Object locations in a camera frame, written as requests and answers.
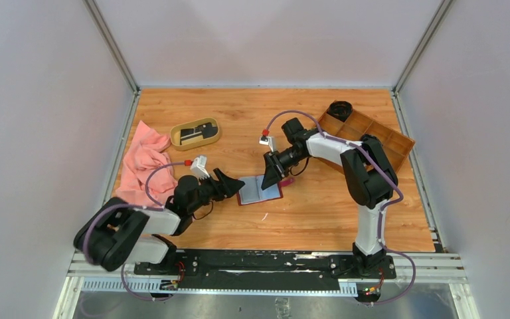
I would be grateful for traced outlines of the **oval wooden tray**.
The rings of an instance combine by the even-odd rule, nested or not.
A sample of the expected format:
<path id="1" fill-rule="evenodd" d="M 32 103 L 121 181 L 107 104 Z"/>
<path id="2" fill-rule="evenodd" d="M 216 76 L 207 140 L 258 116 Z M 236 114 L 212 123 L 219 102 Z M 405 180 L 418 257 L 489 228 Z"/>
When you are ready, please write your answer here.
<path id="1" fill-rule="evenodd" d="M 214 118 L 201 118 L 174 126 L 170 133 L 172 146 L 178 151 L 191 150 L 217 142 L 222 135 Z"/>

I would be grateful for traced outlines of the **red leather card holder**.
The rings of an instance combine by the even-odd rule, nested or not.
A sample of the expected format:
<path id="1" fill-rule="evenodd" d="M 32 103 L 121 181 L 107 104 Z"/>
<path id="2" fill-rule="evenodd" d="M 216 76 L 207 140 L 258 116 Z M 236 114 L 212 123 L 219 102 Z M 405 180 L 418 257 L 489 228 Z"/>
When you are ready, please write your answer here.
<path id="1" fill-rule="evenodd" d="M 262 189 L 263 177 L 263 175 L 253 175 L 239 178 L 244 182 L 244 186 L 237 194 L 239 206 L 281 199 L 283 197 L 282 188 L 294 182 L 294 178 L 290 177 L 267 189 Z"/>

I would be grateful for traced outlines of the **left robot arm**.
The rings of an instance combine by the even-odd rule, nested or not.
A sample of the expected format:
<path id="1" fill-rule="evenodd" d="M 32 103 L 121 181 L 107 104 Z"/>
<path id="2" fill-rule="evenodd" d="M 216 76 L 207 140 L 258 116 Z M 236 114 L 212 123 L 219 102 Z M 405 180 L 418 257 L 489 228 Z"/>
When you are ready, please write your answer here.
<path id="1" fill-rule="evenodd" d="M 111 198 L 74 236 L 74 248 L 84 253 L 89 264 L 108 272 L 127 263 L 151 263 L 160 274 L 172 273 L 177 257 L 168 237 L 182 235 L 201 207 L 229 199 L 245 185 L 219 169 L 214 169 L 214 174 L 202 179 L 180 177 L 162 207 Z"/>

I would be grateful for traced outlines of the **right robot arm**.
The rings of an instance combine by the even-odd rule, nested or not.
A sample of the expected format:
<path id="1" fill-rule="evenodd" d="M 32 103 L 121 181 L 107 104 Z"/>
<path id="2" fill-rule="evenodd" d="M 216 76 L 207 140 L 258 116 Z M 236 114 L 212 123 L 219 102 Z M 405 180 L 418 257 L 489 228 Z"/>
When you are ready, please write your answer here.
<path id="1" fill-rule="evenodd" d="M 358 207 L 357 237 L 353 243 L 353 268 L 357 275 L 370 277 L 386 257 L 384 214 L 396 203 L 398 178 L 381 143 L 364 135 L 359 141 L 344 140 L 323 131 L 320 126 L 305 129 L 297 118 L 288 120 L 282 130 L 290 147 L 264 154 L 262 189 L 289 176 L 290 169 L 302 160 L 319 158 L 342 168 L 349 194 Z"/>

